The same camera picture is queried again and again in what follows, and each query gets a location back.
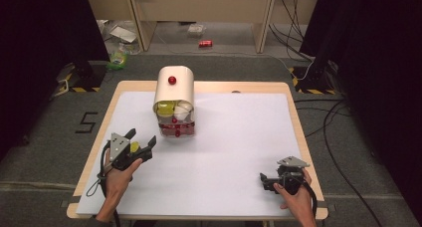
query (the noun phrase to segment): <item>table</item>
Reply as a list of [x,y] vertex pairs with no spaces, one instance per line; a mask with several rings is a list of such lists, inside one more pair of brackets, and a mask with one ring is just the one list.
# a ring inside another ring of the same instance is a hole
[[[88,183],[88,178],[93,169],[93,165],[96,164],[96,158],[99,154],[99,151],[102,149],[102,141],[104,140],[106,129],[112,117],[113,111],[116,107],[117,101],[121,94],[124,92],[154,92],[156,87],[156,81],[124,81],[119,83],[115,93],[111,99],[108,110],[105,114],[105,119],[102,123],[102,126],[99,130],[96,141],[93,145],[93,149],[90,153],[90,156],[87,160],[87,164],[84,168],[84,171],[81,175],[81,179],[78,183],[78,186],[74,193],[74,198],[82,196],[86,185]],[[289,104],[289,112],[292,119],[292,125],[294,128],[294,133],[298,146],[301,152],[302,160],[306,161],[311,165],[308,168],[308,171],[313,179],[312,188],[316,193],[316,198],[318,201],[323,201],[323,196],[320,190],[320,186],[317,180],[317,174],[313,166],[312,158],[308,150],[308,146],[302,131],[302,127],[299,121],[299,117],[293,103],[292,95],[290,93],[289,87],[284,83],[249,83],[249,82],[195,82],[195,93],[231,93],[233,91],[238,91],[241,93],[265,93],[265,94],[285,94]],[[70,218],[89,218],[91,215],[81,215],[77,214],[79,202],[71,203],[68,207],[68,216]],[[148,219],[148,216],[124,216],[120,215],[121,218],[131,218],[131,219]],[[325,207],[319,207],[316,212],[316,219],[324,219],[327,216],[327,209]],[[161,216],[160,218],[154,219],[201,219],[197,216]],[[234,220],[230,216],[215,216],[215,218],[208,219],[227,219]],[[244,220],[257,220],[257,217],[244,217]],[[272,217],[271,219],[259,219],[259,220],[283,220],[285,217]]]

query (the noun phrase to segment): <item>red can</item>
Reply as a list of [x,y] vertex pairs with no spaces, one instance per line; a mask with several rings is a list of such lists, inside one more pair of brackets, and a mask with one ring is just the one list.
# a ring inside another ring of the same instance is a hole
[[212,40],[200,41],[199,48],[201,47],[212,47]]

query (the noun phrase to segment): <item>gray carpet floor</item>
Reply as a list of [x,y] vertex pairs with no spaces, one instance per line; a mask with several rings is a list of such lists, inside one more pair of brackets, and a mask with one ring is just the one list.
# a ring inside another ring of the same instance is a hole
[[[67,203],[84,168],[92,144],[118,82],[156,80],[162,67],[189,67],[196,81],[285,82],[297,102],[329,216],[318,226],[376,226],[363,202],[334,164],[363,196],[382,226],[419,226],[384,166],[371,155],[346,103],[329,118],[324,142],[322,128],[327,111],[342,95],[305,95],[294,91],[289,72],[274,58],[204,56],[130,56],[123,70],[106,73],[97,93],[66,93],[48,103],[29,133],[29,144],[12,148],[0,163],[0,226],[84,226],[70,219]],[[286,65],[306,66],[286,60]],[[80,122],[94,122],[91,132]],[[243,226],[242,222],[202,222],[203,226]],[[197,226],[198,222],[160,221],[156,226]],[[276,226],[299,226],[276,222]]]

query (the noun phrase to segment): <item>black curtain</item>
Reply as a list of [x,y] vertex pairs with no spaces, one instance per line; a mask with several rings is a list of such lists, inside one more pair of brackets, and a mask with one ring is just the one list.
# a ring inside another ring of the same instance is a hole
[[0,158],[29,133],[64,65],[108,60],[88,0],[0,0]]
[[338,64],[361,130],[422,224],[421,46],[422,0],[318,0],[301,51]]

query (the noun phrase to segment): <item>human hand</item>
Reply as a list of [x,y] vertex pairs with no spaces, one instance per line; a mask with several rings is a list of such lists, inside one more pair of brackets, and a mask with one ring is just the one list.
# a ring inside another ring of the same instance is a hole
[[[311,185],[311,177],[307,170],[303,169],[305,181]],[[274,188],[285,199],[285,203],[280,205],[281,209],[289,208],[295,218],[301,222],[303,226],[317,226],[314,218],[311,195],[307,189],[301,185],[295,195],[291,195],[282,185],[274,183]]]
[[[108,166],[108,164],[109,149],[105,153],[105,166]],[[133,173],[141,164],[142,159],[137,159],[126,170],[120,171],[112,168],[111,166],[105,170],[105,202],[99,214],[96,216],[97,220],[108,222],[111,219],[112,213],[129,186]]]

